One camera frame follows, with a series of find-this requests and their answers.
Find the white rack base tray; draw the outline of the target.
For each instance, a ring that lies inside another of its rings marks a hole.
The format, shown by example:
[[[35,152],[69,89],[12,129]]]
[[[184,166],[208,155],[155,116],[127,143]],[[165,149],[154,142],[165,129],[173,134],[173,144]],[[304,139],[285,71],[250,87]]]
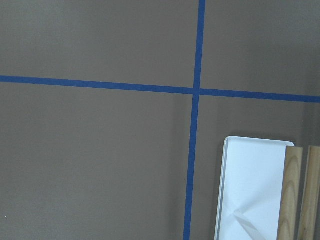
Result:
[[[292,146],[241,136],[224,140],[216,240],[277,239],[286,148]]]

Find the wooden rack rod near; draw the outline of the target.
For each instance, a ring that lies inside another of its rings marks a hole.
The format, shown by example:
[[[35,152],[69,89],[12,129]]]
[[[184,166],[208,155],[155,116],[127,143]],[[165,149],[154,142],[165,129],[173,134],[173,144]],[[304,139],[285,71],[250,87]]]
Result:
[[[278,240],[293,240],[298,209],[303,148],[287,146],[281,190]]]

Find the wooden rack rod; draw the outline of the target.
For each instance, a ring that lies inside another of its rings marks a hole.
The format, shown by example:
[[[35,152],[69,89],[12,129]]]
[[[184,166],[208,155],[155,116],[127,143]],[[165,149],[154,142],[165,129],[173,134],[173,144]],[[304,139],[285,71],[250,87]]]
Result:
[[[319,195],[320,147],[309,146],[298,226],[298,240],[313,240],[315,237]]]
[[[293,240],[298,209],[303,148],[287,146],[281,190],[278,240]]]

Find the wooden rack rod far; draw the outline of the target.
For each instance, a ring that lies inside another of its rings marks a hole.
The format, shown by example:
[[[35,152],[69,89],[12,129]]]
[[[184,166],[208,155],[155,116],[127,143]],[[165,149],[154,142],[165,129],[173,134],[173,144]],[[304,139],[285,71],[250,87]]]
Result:
[[[320,147],[309,146],[298,226],[298,240],[313,240],[315,237],[319,195]]]

